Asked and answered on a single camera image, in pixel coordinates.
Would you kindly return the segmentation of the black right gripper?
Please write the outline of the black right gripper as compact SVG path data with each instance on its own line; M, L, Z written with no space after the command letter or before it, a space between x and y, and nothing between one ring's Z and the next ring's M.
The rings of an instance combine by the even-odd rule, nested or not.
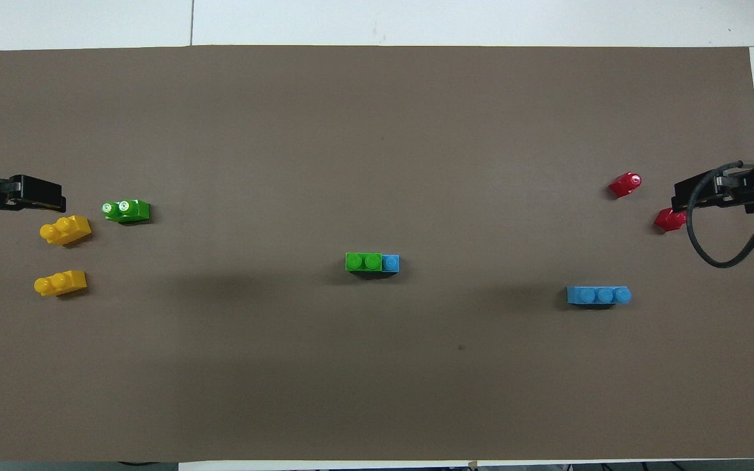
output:
M754 213L754 169L726 169L709 177L714 171L708 170L676 183L673 211L716 205L719 208L742 206L746 214ZM694 189L701 182L704 184L692 201Z

